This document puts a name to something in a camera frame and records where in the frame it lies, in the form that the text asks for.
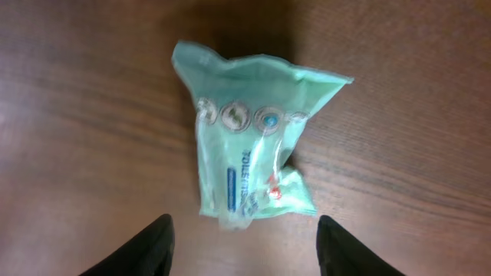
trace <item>mint green package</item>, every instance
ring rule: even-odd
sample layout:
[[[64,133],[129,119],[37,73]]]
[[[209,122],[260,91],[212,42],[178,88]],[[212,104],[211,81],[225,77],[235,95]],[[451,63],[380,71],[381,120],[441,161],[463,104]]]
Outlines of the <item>mint green package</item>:
[[[190,42],[177,44],[172,61],[197,110],[200,214],[228,229],[315,215],[302,176],[282,167],[307,120],[352,79],[267,55],[228,61]]]

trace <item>blue label stripe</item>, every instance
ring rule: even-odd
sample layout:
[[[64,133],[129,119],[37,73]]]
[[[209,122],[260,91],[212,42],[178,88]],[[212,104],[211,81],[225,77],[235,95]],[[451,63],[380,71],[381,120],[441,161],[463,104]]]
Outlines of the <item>blue label stripe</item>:
[[[227,169],[227,205],[229,211],[236,211],[236,169]]]

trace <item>wet wipes package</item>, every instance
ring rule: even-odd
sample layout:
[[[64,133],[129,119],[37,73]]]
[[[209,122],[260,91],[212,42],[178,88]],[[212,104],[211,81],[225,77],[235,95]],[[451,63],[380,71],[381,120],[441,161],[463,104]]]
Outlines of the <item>wet wipes package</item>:
[[[197,112],[200,213],[229,229],[315,215],[302,176],[283,166],[307,120],[352,79],[267,55],[226,60],[189,42],[172,60]]]

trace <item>brown wooden surface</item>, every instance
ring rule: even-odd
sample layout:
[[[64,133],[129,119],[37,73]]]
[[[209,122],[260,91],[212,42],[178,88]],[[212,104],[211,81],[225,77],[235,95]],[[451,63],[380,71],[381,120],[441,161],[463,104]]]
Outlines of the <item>brown wooden surface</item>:
[[[178,39],[350,75],[294,163],[331,215],[411,275],[491,271],[486,0],[0,2],[0,274],[81,273],[162,213],[172,275],[319,275],[317,218],[199,217]]]

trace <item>circular icon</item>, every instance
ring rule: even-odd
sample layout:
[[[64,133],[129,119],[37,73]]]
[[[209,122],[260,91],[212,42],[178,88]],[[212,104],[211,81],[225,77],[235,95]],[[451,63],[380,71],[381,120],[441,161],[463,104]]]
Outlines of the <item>circular icon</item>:
[[[205,121],[208,124],[214,124],[218,117],[216,105],[209,99],[200,98],[196,109],[198,120]]]
[[[288,121],[292,123],[302,123],[308,119],[308,114],[304,112],[295,112],[288,116]]]
[[[251,123],[249,109],[239,102],[232,102],[222,108],[222,122],[230,130],[241,132]]]
[[[254,114],[255,126],[262,135],[268,136],[276,132],[282,121],[282,111],[274,107],[263,107]]]

